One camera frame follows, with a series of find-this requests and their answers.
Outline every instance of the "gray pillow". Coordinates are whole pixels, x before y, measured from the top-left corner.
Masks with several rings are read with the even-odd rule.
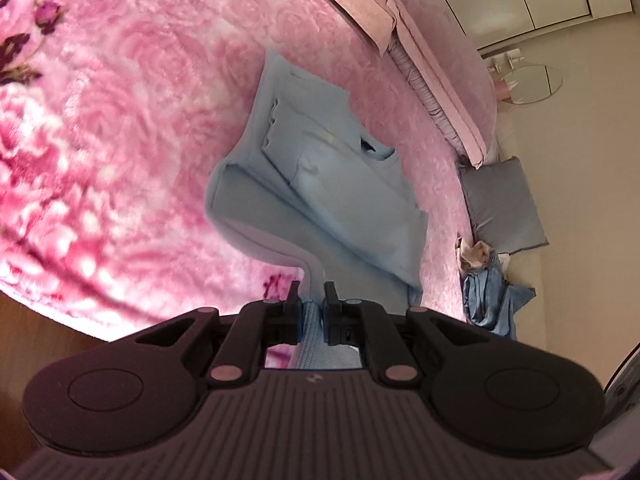
[[[476,240],[509,254],[549,244],[517,157],[461,168],[460,182]]]

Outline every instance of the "crumpled clothes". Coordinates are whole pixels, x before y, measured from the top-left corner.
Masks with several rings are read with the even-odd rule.
[[[467,273],[471,269],[484,269],[489,261],[491,247],[483,241],[478,241],[472,247],[464,238],[459,238],[456,248],[460,272]]]
[[[460,274],[466,276],[472,269],[486,269],[491,251],[492,248],[482,240],[478,240],[472,247],[466,243],[464,238],[459,238],[456,246],[456,257]],[[500,260],[502,273],[505,274],[511,260],[511,255],[507,253],[498,254],[498,259]]]
[[[466,319],[495,335],[516,339],[513,315],[536,297],[536,290],[504,278],[500,259],[491,251],[486,269],[473,269],[462,286]]]

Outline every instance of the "beige wall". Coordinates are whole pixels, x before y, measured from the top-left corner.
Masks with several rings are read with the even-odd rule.
[[[564,75],[551,99],[510,111],[550,241],[546,347],[606,383],[640,340],[640,17],[595,20],[519,47]]]

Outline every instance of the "wooden floor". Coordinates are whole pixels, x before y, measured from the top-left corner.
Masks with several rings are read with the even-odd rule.
[[[101,343],[0,293],[0,468],[10,471],[37,449],[20,408],[29,379],[51,362]]]

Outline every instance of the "pink bedspread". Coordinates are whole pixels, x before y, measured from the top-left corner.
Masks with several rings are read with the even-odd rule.
[[[3,38],[34,32],[34,1],[0,9]],[[423,304],[462,317],[454,244],[470,227],[456,157],[390,57],[328,0],[53,1],[67,12],[31,59],[44,76],[0,88],[5,293],[105,340],[283,296],[299,271],[231,248],[203,206],[269,47],[349,89],[364,125],[398,147],[430,215]]]

